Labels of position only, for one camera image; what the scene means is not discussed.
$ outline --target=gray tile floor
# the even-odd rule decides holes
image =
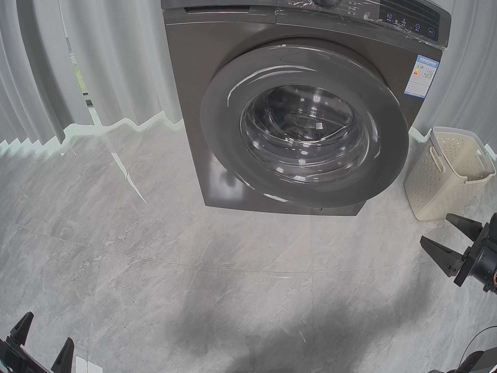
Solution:
[[[104,373],[453,369],[497,323],[497,298],[473,279],[457,288],[421,250],[422,234],[468,242],[410,211],[418,149],[357,217],[205,207],[184,129],[162,119],[63,156],[6,152],[0,336],[31,310],[28,352],[50,367],[70,336]],[[496,210],[492,181],[465,214]],[[489,330],[470,351],[496,345]]]

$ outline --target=washing machine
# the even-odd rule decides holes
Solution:
[[[450,14],[428,0],[161,0],[208,206],[356,215],[399,175]]]

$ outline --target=white plastic basket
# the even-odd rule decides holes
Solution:
[[[416,218],[436,220],[458,213],[494,175],[494,163],[476,134],[434,127],[404,188]]]

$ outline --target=white curtain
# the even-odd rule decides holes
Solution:
[[[0,0],[0,142],[62,142],[74,122],[92,124],[58,0]]]
[[[181,111],[160,0],[61,0],[78,67],[103,125]]]

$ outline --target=cable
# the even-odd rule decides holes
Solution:
[[[491,329],[491,328],[494,328],[494,327],[497,327],[497,326],[488,326],[486,329],[483,329],[480,333],[476,334],[475,337],[473,337],[473,339],[471,341],[469,341],[469,344],[468,346],[466,347],[466,349],[464,350],[463,352],[463,356],[461,357],[461,362],[459,362],[459,366],[463,363],[463,358],[464,358],[464,355],[466,354],[466,351],[468,351],[468,348],[469,346],[471,345],[471,343],[481,334],[483,333],[485,330],[488,330],[488,329]]]

